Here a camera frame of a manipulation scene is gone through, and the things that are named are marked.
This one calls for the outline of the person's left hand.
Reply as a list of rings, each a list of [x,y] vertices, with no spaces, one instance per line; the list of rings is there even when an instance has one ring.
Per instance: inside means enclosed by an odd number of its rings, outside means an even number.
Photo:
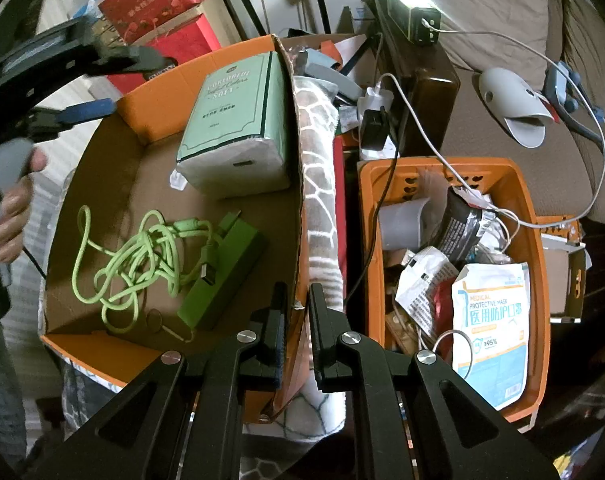
[[[24,247],[24,229],[30,217],[33,184],[30,176],[22,177],[10,188],[1,202],[0,263],[15,261]]]

